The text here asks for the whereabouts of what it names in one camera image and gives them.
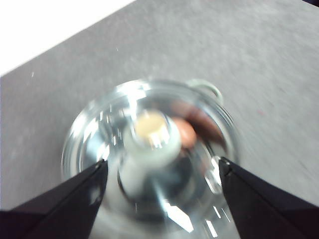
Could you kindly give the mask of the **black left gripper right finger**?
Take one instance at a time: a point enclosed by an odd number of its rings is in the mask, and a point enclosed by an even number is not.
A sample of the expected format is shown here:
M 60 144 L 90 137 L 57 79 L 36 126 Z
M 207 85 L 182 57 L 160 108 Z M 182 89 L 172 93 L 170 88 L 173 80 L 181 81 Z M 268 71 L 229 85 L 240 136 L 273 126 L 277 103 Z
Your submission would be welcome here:
M 225 157 L 218 161 L 223 195 L 242 239 L 317 239 L 319 208 Z

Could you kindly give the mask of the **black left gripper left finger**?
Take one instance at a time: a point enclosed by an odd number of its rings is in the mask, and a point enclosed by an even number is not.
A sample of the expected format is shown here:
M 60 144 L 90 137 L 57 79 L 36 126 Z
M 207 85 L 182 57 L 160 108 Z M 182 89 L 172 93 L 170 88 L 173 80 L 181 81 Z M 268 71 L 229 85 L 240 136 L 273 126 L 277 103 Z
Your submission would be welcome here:
M 0 212 L 2 239 L 87 239 L 102 203 L 108 163 L 100 160 L 57 187 Z

